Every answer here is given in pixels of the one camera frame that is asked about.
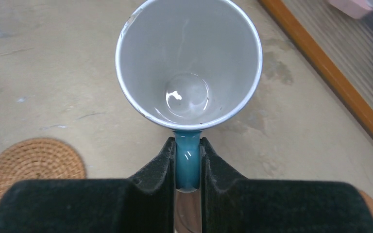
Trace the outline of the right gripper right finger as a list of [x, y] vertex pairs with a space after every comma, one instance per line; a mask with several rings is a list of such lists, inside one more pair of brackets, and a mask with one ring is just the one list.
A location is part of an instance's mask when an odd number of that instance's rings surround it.
[[205, 233], [373, 233], [373, 216], [352, 185], [249, 179], [202, 138]]

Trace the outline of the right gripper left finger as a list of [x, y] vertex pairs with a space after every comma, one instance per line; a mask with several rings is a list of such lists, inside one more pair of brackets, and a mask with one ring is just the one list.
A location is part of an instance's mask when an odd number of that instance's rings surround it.
[[0, 200], [0, 233], [174, 232], [175, 140], [126, 179], [16, 182]]

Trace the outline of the blue mug white inside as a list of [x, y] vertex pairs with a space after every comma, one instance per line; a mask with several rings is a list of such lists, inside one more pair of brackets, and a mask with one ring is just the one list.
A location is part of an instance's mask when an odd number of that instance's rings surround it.
[[175, 187], [200, 187], [200, 134], [236, 115], [260, 81], [257, 29], [230, 0], [148, 0], [124, 24], [115, 67], [129, 103], [175, 135]]

